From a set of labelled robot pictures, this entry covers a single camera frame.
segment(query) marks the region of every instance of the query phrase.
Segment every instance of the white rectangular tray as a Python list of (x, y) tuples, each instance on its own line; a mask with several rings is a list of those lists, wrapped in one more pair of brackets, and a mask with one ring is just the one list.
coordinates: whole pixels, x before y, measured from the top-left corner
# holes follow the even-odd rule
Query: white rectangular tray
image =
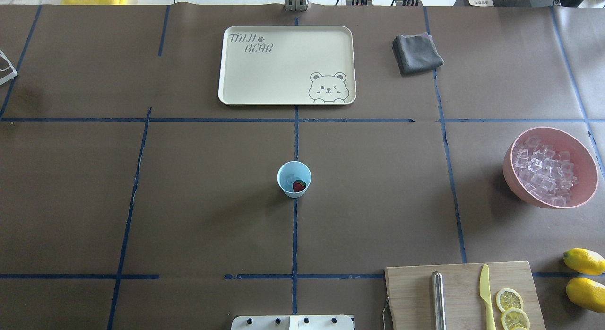
[(227, 105), (344, 105), (357, 96), (345, 26), (232, 26), (218, 98)]

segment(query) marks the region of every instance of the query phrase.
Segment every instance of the wooden cutting board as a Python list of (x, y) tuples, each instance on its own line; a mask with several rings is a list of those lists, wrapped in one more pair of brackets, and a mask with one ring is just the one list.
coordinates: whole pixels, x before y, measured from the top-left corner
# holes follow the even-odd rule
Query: wooden cutting board
[[(434, 329), (431, 274), (438, 271), (443, 274), (447, 330), (485, 329), (485, 306), (479, 297), (479, 276), (483, 264), (385, 268), (393, 328)], [(531, 330), (546, 330), (529, 263), (509, 261), (486, 264), (490, 266), (490, 289), (496, 329), (504, 328), (501, 323), (502, 313), (495, 305), (495, 294), (504, 287), (510, 287), (523, 298), (523, 311), (529, 317)]]

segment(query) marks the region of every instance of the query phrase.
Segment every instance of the light blue cup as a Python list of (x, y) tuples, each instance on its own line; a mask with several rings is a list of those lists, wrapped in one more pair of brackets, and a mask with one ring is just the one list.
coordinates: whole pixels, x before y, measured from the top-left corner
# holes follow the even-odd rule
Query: light blue cup
[[(307, 186), (305, 186), (304, 190), (294, 193), (292, 191), (292, 184), (296, 180), (302, 180)], [(277, 171), (277, 183), (287, 196), (301, 197), (309, 186), (311, 186), (311, 171), (303, 162), (286, 162)]]

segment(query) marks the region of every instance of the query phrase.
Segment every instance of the yellow knife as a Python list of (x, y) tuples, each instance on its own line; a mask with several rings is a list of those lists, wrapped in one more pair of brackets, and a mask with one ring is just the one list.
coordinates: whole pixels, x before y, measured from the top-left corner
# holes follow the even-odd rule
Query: yellow knife
[(491, 305), (490, 266), (487, 265), (484, 265), (481, 269), (481, 277), (479, 278), (479, 296), (485, 302), (485, 321), (487, 330), (495, 330), (493, 308)]

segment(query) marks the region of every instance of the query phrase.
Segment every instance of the lemon slice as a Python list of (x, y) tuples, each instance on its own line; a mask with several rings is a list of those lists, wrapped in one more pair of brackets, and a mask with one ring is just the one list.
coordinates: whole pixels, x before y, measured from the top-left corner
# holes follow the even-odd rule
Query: lemon slice
[(495, 294), (495, 304), (501, 312), (509, 308), (523, 310), (523, 298), (521, 298), (521, 295), (514, 289), (508, 289), (507, 287)]
[(502, 313), (502, 326), (505, 330), (512, 330), (521, 326), (529, 330), (529, 318), (525, 312), (518, 308), (509, 308)]

